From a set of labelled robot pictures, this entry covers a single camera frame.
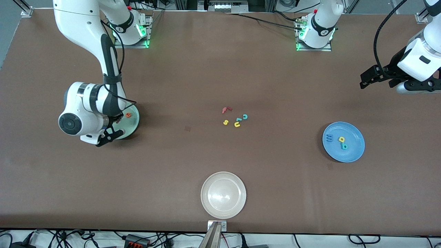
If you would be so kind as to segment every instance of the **table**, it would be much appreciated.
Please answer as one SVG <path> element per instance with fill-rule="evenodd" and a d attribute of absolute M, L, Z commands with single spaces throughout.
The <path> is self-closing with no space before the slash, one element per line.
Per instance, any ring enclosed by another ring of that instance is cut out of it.
<path fill-rule="evenodd" d="M 251 19 L 165 12 L 149 49 L 126 50 L 139 128 L 97 148 L 56 120 L 70 84 L 102 81 L 98 61 L 58 31 L 52 10 L 35 10 L 0 71 L 1 225 L 206 231 L 201 186 L 229 171 L 247 188 L 229 232 L 440 234 L 440 95 L 359 88 L 383 18 L 343 15 L 333 51 L 320 53 L 297 52 L 292 30 Z M 393 16 L 382 63 L 422 28 Z M 244 113 L 241 127 L 222 124 Z M 358 161 L 325 153 L 321 135 L 335 121 L 363 133 Z"/>

